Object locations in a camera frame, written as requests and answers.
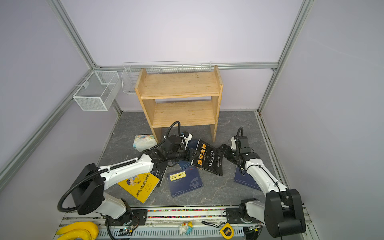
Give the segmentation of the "black book gold title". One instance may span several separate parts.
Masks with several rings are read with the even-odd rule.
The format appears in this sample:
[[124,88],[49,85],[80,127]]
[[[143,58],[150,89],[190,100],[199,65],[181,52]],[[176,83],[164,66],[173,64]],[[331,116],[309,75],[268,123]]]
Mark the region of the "black book gold title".
[[218,176],[223,175],[223,158],[219,156],[218,149],[203,140],[199,140],[192,154],[192,166]]

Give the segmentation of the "dark wolf cover book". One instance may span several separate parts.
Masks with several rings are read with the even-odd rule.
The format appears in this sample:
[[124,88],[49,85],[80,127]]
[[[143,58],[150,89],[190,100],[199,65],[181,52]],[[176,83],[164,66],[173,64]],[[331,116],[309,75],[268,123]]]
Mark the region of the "dark wolf cover book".
[[154,175],[155,177],[157,177],[159,179],[159,182],[156,185],[157,188],[159,188],[161,186],[161,183],[162,183],[162,180],[164,178],[164,175],[165,175],[165,172],[167,170],[167,167],[168,167],[168,163],[167,162],[159,163],[150,172],[152,175]]

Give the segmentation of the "yellow cartoon cover book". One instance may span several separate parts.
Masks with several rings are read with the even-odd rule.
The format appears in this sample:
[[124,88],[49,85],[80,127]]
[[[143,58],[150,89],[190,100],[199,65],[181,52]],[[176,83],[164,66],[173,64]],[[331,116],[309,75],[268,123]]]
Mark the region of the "yellow cartoon cover book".
[[135,175],[118,183],[125,191],[135,197],[139,202],[145,203],[160,179],[151,173]]

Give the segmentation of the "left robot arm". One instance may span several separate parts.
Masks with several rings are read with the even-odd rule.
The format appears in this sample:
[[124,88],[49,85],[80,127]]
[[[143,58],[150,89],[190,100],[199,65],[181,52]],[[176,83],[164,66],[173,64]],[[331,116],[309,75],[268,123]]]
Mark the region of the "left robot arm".
[[128,225],[135,217],[130,206],[124,199],[117,199],[106,190],[134,176],[167,167],[169,162],[187,160],[190,155],[188,143],[192,138],[188,132],[178,131],[177,135],[170,135],[170,130],[167,130],[160,143],[140,152],[133,159],[108,166],[85,166],[60,198],[58,211],[76,211],[79,215],[98,213],[107,218],[107,223],[114,221],[119,226]]

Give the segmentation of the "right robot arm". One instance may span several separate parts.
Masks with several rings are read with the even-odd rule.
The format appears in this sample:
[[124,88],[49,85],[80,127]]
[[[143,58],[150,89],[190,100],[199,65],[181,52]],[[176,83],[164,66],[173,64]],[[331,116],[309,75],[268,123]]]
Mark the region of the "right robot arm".
[[257,199],[242,200],[241,219],[258,220],[273,238],[303,234],[307,230],[300,193],[281,183],[249,146],[243,127],[231,138],[231,145],[221,145],[219,156],[237,165],[241,175],[249,174],[265,195],[265,203]]

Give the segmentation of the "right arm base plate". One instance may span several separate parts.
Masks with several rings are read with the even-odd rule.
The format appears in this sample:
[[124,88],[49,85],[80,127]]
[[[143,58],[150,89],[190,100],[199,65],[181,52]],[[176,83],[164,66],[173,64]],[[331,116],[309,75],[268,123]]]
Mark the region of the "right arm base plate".
[[242,217],[239,207],[226,208],[223,211],[223,216],[226,218],[229,224],[261,224],[259,220],[255,218],[247,219]]

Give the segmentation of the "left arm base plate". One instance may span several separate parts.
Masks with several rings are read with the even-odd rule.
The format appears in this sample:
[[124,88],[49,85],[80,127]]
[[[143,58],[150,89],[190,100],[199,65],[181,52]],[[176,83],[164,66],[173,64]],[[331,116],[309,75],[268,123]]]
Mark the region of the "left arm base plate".
[[147,216],[147,209],[133,209],[116,220],[106,217],[106,222],[109,223],[109,226],[143,226],[146,223]]

